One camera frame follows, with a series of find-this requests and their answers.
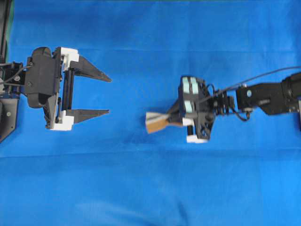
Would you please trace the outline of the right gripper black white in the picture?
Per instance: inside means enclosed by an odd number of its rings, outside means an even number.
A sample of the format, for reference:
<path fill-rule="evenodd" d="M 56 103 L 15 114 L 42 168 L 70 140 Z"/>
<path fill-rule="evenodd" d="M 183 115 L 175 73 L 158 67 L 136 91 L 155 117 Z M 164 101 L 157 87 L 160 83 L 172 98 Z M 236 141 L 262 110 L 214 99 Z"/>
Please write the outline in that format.
<path fill-rule="evenodd" d="M 220 93 L 203 79 L 184 75 L 178 88 L 178 99 L 167 111 L 167 126 L 187 127 L 188 143 L 206 143 L 217 115 L 228 115 L 235 108 L 234 97 Z"/>

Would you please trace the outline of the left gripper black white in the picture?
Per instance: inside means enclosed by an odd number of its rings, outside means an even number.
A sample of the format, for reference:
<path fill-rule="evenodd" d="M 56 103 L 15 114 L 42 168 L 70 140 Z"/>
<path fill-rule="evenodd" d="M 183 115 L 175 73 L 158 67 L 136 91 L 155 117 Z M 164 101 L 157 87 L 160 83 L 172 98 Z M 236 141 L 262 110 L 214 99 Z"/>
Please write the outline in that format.
<path fill-rule="evenodd" d="M 95 67 L 78 50 L 58 47 L 54 53 L 48 47 L 35 49 L 28 58 L 31 66 L 25 73 L 24 92 L 31 108 L 43 108 L 46 128 L 69 131 L 80 123 L 108 114 L 109 110 L 59 110 L 61 71 L 72 69 L 76 76 L 111 82 L 111 78 Z"/>

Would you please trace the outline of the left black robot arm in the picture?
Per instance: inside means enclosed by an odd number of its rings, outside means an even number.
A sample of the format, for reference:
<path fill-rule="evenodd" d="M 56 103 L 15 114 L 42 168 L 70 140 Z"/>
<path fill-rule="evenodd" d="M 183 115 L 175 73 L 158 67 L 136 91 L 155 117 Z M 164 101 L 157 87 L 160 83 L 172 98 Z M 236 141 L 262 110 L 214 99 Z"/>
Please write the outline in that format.
<path fill-rule="evenodd" d="M 20 95 L 31 108 L 44 112 L 46 129 L 69 131 L 74 124 L 100 117 L 109 110 L 73 109 L 74 77 L 81 76 L 111 82 L 109 76 L 72 48 L 51 51 L 40 47 L 28 57 L 27 64 L 0 65 L 0 139 L 16 129 Z"/>

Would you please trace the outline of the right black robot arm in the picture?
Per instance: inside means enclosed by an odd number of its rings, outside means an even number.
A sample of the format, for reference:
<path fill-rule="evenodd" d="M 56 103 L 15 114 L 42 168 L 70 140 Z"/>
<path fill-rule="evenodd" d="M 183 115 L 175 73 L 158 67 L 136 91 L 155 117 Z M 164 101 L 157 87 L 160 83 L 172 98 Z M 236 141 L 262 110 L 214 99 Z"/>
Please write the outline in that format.
<path fill-rule="evenodd" d="M 300 73 L 292 74 L 281 82 L 252 86 L 240 83 L 222 90 L 206 84 L 203 79 L 182 76 L 178 98 L 167 112 L 167 121 L 187 128 L 188 143 L 204 143 L 210 140 L 216 116 L 234 114 L 241 121 L 248 121 L 257 107 L 267 115 L 300 112 Z"/>

